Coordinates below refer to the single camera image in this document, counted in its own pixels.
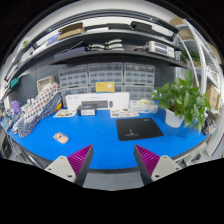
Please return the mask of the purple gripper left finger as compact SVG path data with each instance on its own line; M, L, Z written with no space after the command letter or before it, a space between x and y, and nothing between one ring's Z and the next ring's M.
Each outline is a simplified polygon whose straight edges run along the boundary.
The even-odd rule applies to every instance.
M79 186L84 184L94 155L93 145L86 146L70 156L59 156L45 170Z

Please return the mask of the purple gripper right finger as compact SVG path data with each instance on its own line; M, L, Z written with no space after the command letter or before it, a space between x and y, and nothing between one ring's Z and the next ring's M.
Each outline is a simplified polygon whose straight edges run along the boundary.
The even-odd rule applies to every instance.
M181 170L169 156L158 156L139 145L134 146L134 156L144 185Z

